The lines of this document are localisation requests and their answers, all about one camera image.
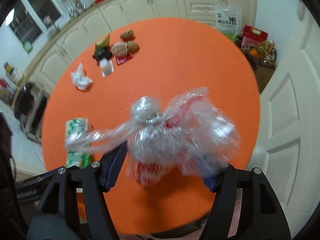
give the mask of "screw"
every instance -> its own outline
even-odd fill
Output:
[[[262,171],[259,168],[254,168],[253,172],[256,174],[261,174]]]
[[[58,169],[58,173],[59,174],[63,174],[63,173],[65,173],[66,172],[66,168],[60,168],[60,169]]]
[[[96,168],[99,166],[100,166],[100,162],[95,161],[95,162],[91,163],[91,167],[93,167],[93,168]]]

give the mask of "floor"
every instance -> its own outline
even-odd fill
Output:
[[[11,154],[16,162],[17,170],[30,174],[41,174],[46,171],[42,147],[27,139],[20,129],[20,122],[13,116],[12,110],[0,101],[0,112],[11,129]]]

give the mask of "round table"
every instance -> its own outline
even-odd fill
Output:
[[[113,57],[114,73],[102,77],[92,58],[92,44],[58,81],[42,130],[47,170],[66,163],[63,142],[67,120],[85,117],[94,129],[112,129],[129,119],[132,103],[142,96],[159,98],[164,109],[175,95],[202,86],[209,88],[212,103],[235,122],[241,145],[231,164],[244,169],[256,141],[260,109],[255,76],[241,51],[217,30],[175,18],[124,26],[110,34],[110,44],[120,41],[119,35],[129,29],[134,30],[140,50],[119,66]],[[87,92],[77,90],[71,82],[70,73],[80,62],[93,80]],[[166,231],[199,219],[212,207],[215,195],[198,177],[182,176],[174,169],[158,184],[143,187],[126,176],[127,166],[128,158],[116,186],[104,194],[119,233]],[[79,213],[85,216],[83,203],[79,203]]]

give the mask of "clear plastic bag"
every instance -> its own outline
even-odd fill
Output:
[[[202,87],[175,96],[163,113],[155,98],[140,98],[132,105],[130,121],[113,130],[73,133],[65,147],[106,152],[128,140],[128,175],[144,186],[158,182],[176,165],[184,175],[214,176],[236,154],[239,136],[208,94]],[[104,144],[88,147],[102,140]]]

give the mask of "crumpled plastic bag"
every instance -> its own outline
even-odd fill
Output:
[[[72,83],[80,90],[85,91],[92,84],[92,80],[84,75],[83,65],[80,63],[75,72],[71,72]]]
[[[163,113],[155,98],[142,97],[132,105],[129,121],[113,130],[73,133],[65,147],[108,152],[128,140],[127,173],[144,186],[155,184],[177,165],[183,175],[215,176],[236,155],[239,135],[208,94],[202,87],[175,96]],[[97,141],[104,144],[88,146]]]

